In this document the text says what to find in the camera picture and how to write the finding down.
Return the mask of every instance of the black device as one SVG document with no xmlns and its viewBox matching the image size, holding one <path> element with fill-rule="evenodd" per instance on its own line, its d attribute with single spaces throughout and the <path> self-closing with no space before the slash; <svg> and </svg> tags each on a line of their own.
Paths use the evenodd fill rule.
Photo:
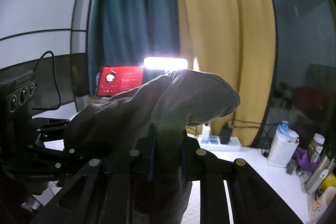
<svg viewBox="0 0 336 224">
<path fill-rule="evenodd" d="M 34 72 L 28 72 L 8 80 L 0 80 L 0 110 L 2 119 L 17 117 L 20 110 L 32 99 L 35 87 L 36 79 Z"/>
<path fill-rule="evenodd" d="M 219 141 L 221 144 L 228 144 L 230 141 L 230 137 L 232 135 L 232 128 L 229 128 L 229 126 L 223 125 L 220 135 L 219 135 Z"/>
</svg>

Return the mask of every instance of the metal rivet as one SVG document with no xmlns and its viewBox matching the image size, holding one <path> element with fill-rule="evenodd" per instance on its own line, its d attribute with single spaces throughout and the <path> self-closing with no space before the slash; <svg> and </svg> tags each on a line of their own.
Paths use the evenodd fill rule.
<svg viewBox="0 0 336 224">
<path fill-rule="evenodd" d="M 89 161 L 89 164 L 92 167 L 97 166 L 99 163 L 100 163 L 100 160 L 98 160 L 98 159 L 92 159 L 92 160 Z"/>
<path fill-rule="evenodd" d="M 239 166 L 244 166 L 246 164 L 246 161 L 243 159 L 236 159 L 236 164 Z"/>
<path fill-rule="evenodd" d="M 129 152 L 129 154 L 130 154 L 130 156 L 135 157 L 135 156 L 137 156 L 137 155 L 140 154 L 140 151 L 137 150 L 137 149 L 132 149 L 132 150 Z"/>
<path fill-rule="evenodd" d="M 206 153 L 207 153 L 207 151 L 205 149 L 202 149 L 202 148 L 196 150 L 196 154 L 200 155 L 200 156 L 204 156 Z"/>
</svg>

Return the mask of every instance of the bright light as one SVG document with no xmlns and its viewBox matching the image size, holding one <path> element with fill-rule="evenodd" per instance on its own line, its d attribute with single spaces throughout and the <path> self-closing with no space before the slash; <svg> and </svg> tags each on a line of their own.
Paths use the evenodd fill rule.
<svg viewBox="0 0 336 224">
<path fill-rule="evenodd" d="M 194 58 L 194 71 L 200 71 L 200 67 L 198 66 L 197 58 Z"/>
<path fill-rule="evenodd" d="M 172 57 L 147 57 L 143 60 L 146 69 L 180 70 L 188 68 L 188 61 L 184 58 Z"/>
</svg>

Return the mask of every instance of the electrical cord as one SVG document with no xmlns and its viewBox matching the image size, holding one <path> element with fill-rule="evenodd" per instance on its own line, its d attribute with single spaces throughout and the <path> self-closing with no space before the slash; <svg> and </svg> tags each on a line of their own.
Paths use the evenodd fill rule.
<svg viewBox="0 0 336 224">
<path fill-rule="evenodd" d="M 45 57 L 47 54 L 51 54 L 52 56 L 52 67 L 53 67 L 53 76 L 54 76 L 54 82 L 55 82 L 55 86 L 56 86 L 56 90 L 57 90 L 57 94 L 58 94 L 58 106 L 56 107 L 51 107 L 51 108 L 43 108 L 43 107 L 33 107 L 33 110 L 57 110 L 61 107 L 62 101 L 61 101 L 61 94 L 59 92 L 59 88 L 58 88 L 58 84 L 57 84 L 57 79 L 56 79 L 56 66 L 55 66 L 55 55 L 52 51 L 46 51 L 44 54 L 41 55 L 40 59 L 37 61 L 35 67 L 34 67 L 34 72 L 38 66 L 38 64 L 40 63 L 40 61 L 43 59 L 43 57 Z"/>
<path fill-rule="evenodd" d="M 229 126 L 229 128 L 260 128 L 260 127 L 254 127 L 254 126 L 247 126 L 247 127 L 241 127 L 241 126 Z"/>
<path fill-rule="evenodd" d="M 230 119 L 230 120 L 227 120 L 227 121 L 261 124 L 261 122 L 248 122 L 248 121 L 242 121 L 242 120 L 238 120 L 238 119 Z"/>
<path fill-rule="evenodd" d="M 191 130 L 194 130 L 194 131 L 196 132 L 196 136 L 197 136 L 197 137 L 200 135 L 199 132 L 197 131 L 197 128 L 196 128 L 196 129 L 194 129 L 194 128 L 192 128 L 192 127 L 187 127 L 187 128 L 189 128 L 189 129 L 191 129 Z"/>
<path fill-rule="evenodd" d="M 271 138 L 269 137 L 269 132 L 272 130 L 272 128 L 274 127 L 274 126 L 276 126 L 278 123 L 275 123 L 275 124 L 273 124 L 272 126 L 271 126 L 271 128 L 266 132 L 266 130 L 263 130 L 263 132 L 265 132 L 265 134 L 266 134 L 266 137 L 268 138 L 268 140 L 269 140 L 269 149 L 270 149 L 270 147 L 271 147 Z M 265 144 L 265 140 L 266 140 L 266 138 L 263 140 L 263 142 L 262 142 L 262 148 L 261 148 L 261 154 L 265 157 L 265 158 L 267 158 L 268 157 L 268 152 L 267 151 L 263 151 L 263 146 L 264 146 L 264 144 Z"/>
<path fill-rule="evenodd" d="M 315 149 L 315 147 L 313 146 L 313 143 L 310 141 L 309 144 L 311 145 L 311 147 L 314 149 L 314 151 L 317 153 L 317 155 L 319 155 L 319 157 L 321 156 L 320 153 L 317 152 L 317 150 Z"/>
</svg>

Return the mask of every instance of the red box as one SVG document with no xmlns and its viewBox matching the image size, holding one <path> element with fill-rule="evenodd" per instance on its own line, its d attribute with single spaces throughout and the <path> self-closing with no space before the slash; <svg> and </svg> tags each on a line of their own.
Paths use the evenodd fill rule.
<svg viewBox="0 0 336 224">
<path fill-rule="evenodd" d="M 98 82 L 97 96 L 112 97 L 142 85 L 143 67 L 104 67 Z"/>
</svg>

